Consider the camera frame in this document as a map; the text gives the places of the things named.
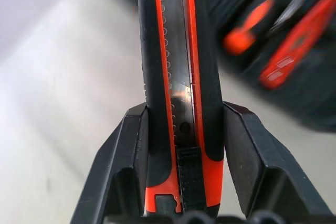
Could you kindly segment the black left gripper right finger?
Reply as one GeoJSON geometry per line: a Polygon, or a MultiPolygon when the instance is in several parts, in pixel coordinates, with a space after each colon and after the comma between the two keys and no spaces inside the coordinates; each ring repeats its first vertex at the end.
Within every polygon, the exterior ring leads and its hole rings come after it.
{"type": "Polygon", "coordinates": [[[330,216],[331,210],[291,152],[243,106],[224,103],[225,151],[245,217],[330,216]]]}

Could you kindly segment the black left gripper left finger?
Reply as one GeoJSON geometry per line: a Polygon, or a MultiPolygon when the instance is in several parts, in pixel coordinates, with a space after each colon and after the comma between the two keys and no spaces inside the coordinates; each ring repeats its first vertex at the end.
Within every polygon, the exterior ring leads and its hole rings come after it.
{"type": "Polygon", "coordinates": [[[94,158],[71,223],[103,223],[110,216],[143,215],[148,128],[144,103],[127,110],[94,158]]]}

